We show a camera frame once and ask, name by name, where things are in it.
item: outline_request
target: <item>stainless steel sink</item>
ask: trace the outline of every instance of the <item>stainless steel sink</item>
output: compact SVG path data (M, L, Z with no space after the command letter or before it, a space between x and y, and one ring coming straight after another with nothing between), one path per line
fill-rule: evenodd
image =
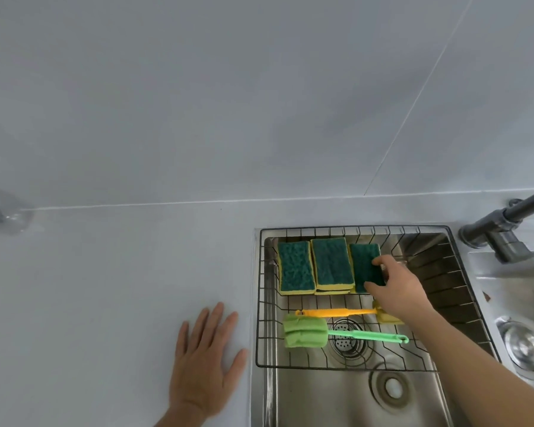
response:
M281 321L295 309L371 306L368 294L284 297L277 291L274 247L279 240L338 236L349 243L378 243L382 253L405 262L420 277L435 308L499 359L447 227L264 229L256 252L252 426L469 425L447 398L427 349L406 326L377 324L374 316L329 319L332 328L406 334L411 341L399 345L338 339L324 349L284 347Z
M501 357L534 387L534 258L502 265L492 252L474 251L468 260L504 343Z

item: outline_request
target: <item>faucet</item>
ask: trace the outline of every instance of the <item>faucet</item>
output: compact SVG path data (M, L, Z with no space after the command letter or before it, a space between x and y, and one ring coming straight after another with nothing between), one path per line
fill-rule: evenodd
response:
M521 242L513 230L525 217L534 214L534 194L524 200L511 199L508 207L496 209L475 223L459 229L459 238L469 247L479 249L491 246L497 259L503 264L525 261L534 257L526 244Z

